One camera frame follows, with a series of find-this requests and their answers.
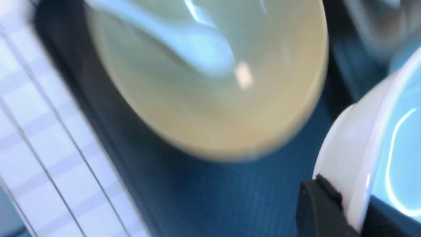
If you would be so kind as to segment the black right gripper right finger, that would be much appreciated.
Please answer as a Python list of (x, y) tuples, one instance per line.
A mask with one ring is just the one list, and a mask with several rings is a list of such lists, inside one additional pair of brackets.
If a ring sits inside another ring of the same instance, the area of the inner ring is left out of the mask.
[(375, 196), (370, 197), (361, 237), (420, 237), (421, 224)]

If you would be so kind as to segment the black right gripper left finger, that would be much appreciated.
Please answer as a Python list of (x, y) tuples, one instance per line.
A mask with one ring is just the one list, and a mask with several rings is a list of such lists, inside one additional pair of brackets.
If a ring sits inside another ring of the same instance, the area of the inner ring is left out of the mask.
[(346, 220), (342, 195), (322, 175), (301, 182), (296, 209), (299, 237), (359, 237)]

